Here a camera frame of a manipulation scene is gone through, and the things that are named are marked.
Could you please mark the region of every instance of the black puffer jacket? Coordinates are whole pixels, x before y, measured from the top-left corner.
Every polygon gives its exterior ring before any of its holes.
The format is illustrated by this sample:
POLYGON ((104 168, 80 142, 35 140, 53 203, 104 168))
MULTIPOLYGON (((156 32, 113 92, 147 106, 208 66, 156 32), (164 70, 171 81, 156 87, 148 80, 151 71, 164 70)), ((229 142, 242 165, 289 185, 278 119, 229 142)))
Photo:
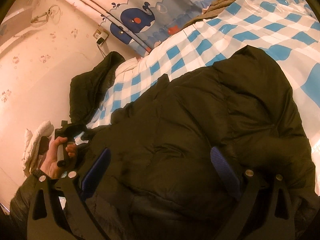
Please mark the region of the black puffer jacket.
POLYGON ((116 69, 125 62, 110 52, 93 70, 75 76, 70 84, 70 118, 72 123, 87 124, 99 108, 107 90, 113 86, 116 69))
POLYGON ((10 202, 10 215, 12 240, 27 239, 27 220, 33 190, 38 179, 45 175, 41 170, 34 171, 19 187, 14 198, 10 202))
POLYGON ((172 82, 164 75, 115 111, 85 157, 112 153, 87 204, 112 240, 210 239, 236 205, 211 164, 213 146, 283 175, 298 237, 319 209, 309 141, 279 65, 250 46, 172 82))

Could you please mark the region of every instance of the electrical outlet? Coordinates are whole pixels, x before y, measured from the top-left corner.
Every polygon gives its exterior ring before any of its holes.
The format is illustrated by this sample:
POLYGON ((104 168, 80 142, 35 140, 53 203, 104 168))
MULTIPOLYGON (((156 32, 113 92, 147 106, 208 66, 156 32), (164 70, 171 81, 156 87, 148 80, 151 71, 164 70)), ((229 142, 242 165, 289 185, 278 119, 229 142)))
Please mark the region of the electrical outlet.
POLYGON ((106 39, 109 37, 110 33, 105 30, 105 29, 101 29, 101 30, 96 30, 96 32, 94 33, 94 37, 97 39, 97 43, 99 45, 102 45, 106 39))
POLYGON ((93 34, 93 36, 94 36, 96 39, 98 39, 100 35, 101 35, 101 31, 99 31, 99 30, 96 30, 95 33, 93 34))

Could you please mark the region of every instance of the metal rivet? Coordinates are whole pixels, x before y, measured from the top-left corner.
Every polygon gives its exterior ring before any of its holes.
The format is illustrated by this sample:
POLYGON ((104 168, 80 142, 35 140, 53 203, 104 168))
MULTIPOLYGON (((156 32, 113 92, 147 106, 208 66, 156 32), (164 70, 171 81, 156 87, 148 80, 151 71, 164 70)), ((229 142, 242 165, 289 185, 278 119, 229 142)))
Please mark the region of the metal rivet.
POLYGON ((68 177, 72 179, 72 178, 74 178, 76 175, 77 175, 77 173, 76 173, 75 171, 70 171, 69 174, 68 174, 68 177))
POLYGON ((46 176, 42 175, 42 176, 39 178, 39 181, 44 182, 46 178, 47 178, 46 176))
POLYGON ((246 170, 246 171, 245 171, 245 174, 246 174, 248 177, 252 177, 252 176, 253 176, 253 171, 252 171, 252 170, 246 170))
POLYGON ((281 180, 283 180, 283 177, 282 177, 281 174, 277 174, 277 175, 276 175, 276 179, 281 181, 281 180))

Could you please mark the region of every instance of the power cord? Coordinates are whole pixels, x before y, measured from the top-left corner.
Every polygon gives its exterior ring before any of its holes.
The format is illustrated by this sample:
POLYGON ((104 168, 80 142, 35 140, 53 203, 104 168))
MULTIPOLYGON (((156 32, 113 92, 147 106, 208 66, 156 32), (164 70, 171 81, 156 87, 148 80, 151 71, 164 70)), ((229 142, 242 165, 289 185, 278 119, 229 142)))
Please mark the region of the power cord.
POLYGON ((100 48, 100 46, 99 46, 99 44, 98 44, 98 43, 97 43, 97 47, 98 47, 98 49, 100 50, 100 52, 101 52, 102 56, 105 58, 105 57, 106 57, 106 54, 104 54, 104 53, 103 53, 103 51, 101 50, 101 48, 100 48))

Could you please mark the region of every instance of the cartoon whale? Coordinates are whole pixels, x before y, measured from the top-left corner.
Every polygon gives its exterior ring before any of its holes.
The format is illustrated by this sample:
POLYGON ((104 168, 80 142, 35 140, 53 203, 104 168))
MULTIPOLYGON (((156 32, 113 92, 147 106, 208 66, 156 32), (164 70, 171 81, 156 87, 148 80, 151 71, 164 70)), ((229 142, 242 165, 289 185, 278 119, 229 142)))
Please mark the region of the cartoon whale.
POLYGON ((121 13, 121 22, 133 33, 144 32, 149 29, 155 23, 155 15, 149 8, 148 2, 144 3, 142 7, 146 12, 139 8, 129 8, 121 13))
POLYGON ((117 26, 114 23, 110 25, 110 32, 124 44, 129 45, 133 41, 132 37, 128 35, 121 26, 117 26))

